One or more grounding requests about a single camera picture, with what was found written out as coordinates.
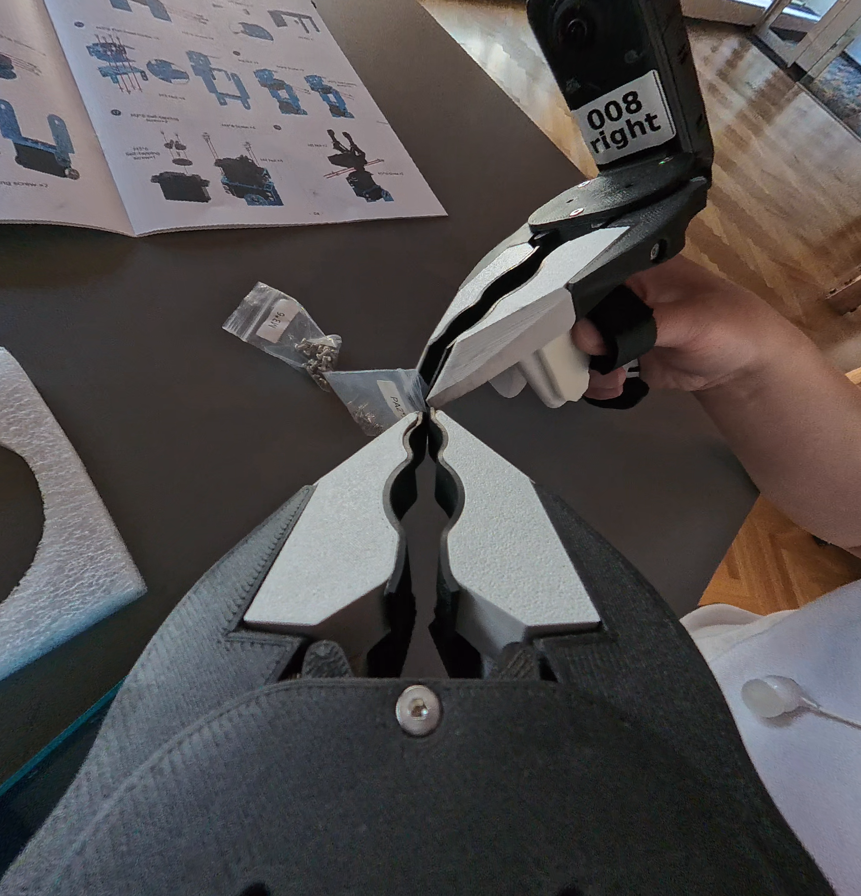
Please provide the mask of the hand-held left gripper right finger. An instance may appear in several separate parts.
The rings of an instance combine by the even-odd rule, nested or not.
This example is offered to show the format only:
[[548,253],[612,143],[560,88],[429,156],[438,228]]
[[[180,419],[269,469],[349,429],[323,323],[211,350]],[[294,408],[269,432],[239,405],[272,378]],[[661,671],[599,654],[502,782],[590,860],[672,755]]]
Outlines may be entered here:
[[448,676],[481,678],[510,644],[598,628],[535,483],[441,411],[429,447],[447,514],[430,632]]

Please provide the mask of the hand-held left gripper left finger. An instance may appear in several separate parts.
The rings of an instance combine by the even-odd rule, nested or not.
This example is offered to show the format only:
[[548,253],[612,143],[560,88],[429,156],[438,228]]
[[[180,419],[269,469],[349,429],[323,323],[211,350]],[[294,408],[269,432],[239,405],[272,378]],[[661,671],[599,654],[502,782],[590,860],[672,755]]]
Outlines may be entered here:
[[427,439],[423,413],[317,481],[243,620],[337,643],[369,676],[398,677],[415,623],[404,514]]

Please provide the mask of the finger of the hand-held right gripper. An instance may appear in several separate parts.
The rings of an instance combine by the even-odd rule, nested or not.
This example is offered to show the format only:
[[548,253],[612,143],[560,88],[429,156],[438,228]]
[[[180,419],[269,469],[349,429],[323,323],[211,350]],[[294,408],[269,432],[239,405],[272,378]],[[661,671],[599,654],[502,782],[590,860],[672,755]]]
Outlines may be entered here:
[[508,245],[493,252],[491,259],[459,287],[418,364],[427,393],[435,386],[456,338],[479,323],[500,299],[523,286],[539,270],[544,257],[544,237]]
[[440,408],[567,333],[576,319],[567,285],[626,230],[597,230],[553,249],[528,280],[509,288],[478,322],[460,323],[454,335],[445,335],[456,319],[447,311],[434,333],[442,336],[443,358],[427,375],[427,403]]

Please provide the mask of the clear bag of tiny screws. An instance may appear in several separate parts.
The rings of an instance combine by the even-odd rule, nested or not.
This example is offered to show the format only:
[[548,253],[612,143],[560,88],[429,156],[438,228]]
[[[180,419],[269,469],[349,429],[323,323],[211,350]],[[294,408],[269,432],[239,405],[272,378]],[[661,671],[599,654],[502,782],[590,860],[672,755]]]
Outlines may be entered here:
[[426,407],[428,387],[416,369],[334,371],[325,380],[369,438]]

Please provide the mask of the clear bag of large screws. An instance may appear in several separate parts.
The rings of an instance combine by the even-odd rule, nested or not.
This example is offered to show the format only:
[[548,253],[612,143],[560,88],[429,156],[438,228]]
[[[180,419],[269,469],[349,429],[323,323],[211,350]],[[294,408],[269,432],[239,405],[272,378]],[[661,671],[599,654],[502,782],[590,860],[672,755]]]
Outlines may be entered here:
[[335,370],[342,339],[325,334],[305,307],[286,293],[258,282],[223,323],[223,330],[304,370],[318,387],[331,391],[325,373]]

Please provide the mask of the blue bracket with black servo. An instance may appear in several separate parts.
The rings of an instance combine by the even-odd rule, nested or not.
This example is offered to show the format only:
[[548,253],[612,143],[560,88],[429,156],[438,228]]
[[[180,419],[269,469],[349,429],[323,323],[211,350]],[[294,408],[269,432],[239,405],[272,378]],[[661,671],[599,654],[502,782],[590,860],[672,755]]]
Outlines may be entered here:
[[68,727],[66,727],[62,732],[58,733],[49,743],[44,745],[44,747],[39,750],[33,757],[31,757],[26,763],[24,763],[21,767],[19,767],[14,773],[11,774],[9,778],[6,778],[0,784],[0,799],[4,797],[9,791],[15,788],[18,784],[28,778],[35,769],[50,757],[50,755],[56,750],[60,749],[62,745],[75,737],[77,732],[83,729],[92,721],[98,721],[103,718],[103,715],[108,710],[111,702],[115,698],[115,696],[122,689],[125,678],[121,678],[119,682],[111,688],[108,692],[106,692],[95,704],[93,704],[87,711],[85,711],[82,715],[80,715],[73,723],[71,723]]

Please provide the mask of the person's right forearm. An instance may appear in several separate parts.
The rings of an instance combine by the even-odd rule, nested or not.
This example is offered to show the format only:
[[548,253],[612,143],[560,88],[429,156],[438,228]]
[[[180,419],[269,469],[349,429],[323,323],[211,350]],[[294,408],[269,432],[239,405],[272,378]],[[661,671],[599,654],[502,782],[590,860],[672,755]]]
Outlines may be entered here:
[[791,336],[695,396],[769,502],[861,559],[861,387]]

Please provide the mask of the dark grey desk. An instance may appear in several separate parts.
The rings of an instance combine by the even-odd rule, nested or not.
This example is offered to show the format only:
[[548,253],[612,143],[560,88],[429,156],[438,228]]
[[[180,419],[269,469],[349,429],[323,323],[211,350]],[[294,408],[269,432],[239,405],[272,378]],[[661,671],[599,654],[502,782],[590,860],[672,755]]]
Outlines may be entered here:
[[[335,399],[222,330],[256,281],[413,367],[472,267],[583,179],[415,2],[317,2],[447,218],[124,238],[0,226],[0,346],[84,462],[144,597],[0,683],[0,785],[96,703],[201,575],[366,439]],[[447,412],[615,544],[682,615],[755,500],[697,402],[552,410],[485,386]]]

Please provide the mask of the person's right hand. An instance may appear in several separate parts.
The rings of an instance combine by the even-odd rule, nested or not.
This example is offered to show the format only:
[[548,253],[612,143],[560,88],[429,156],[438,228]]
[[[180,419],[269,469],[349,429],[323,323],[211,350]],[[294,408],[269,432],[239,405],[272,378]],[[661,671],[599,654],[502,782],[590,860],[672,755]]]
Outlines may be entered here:
[[799,332],[762,298],[679,255],[626,285],[653,311],[655,347],[640,357],[653,389],[693,392],[776,360]]

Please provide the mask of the illustrated instruction booklet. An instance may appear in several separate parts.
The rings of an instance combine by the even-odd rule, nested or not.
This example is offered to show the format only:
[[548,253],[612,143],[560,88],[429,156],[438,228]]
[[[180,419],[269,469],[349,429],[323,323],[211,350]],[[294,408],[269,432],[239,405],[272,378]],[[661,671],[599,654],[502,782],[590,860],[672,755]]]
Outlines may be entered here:
[[312,2],[0,1],[0,222],[445,214]]

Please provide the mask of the person's white shirt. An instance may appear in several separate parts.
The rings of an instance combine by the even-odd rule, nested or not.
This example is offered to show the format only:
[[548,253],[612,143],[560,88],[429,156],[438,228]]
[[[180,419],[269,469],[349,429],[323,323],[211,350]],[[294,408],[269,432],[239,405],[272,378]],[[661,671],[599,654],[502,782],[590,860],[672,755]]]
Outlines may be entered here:
[[682,624],[772,800],[837,894],[861,894],[861,579],[800,609]]

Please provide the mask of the white foam frame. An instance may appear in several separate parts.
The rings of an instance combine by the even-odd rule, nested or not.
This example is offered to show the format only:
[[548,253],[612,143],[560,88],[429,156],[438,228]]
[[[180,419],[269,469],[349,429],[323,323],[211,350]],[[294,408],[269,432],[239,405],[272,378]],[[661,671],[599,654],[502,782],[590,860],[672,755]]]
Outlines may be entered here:
[[0,681],[146,591],[66,433],[0,347],[0,445],[31,468],[44,507],[31,566],[0,603]]

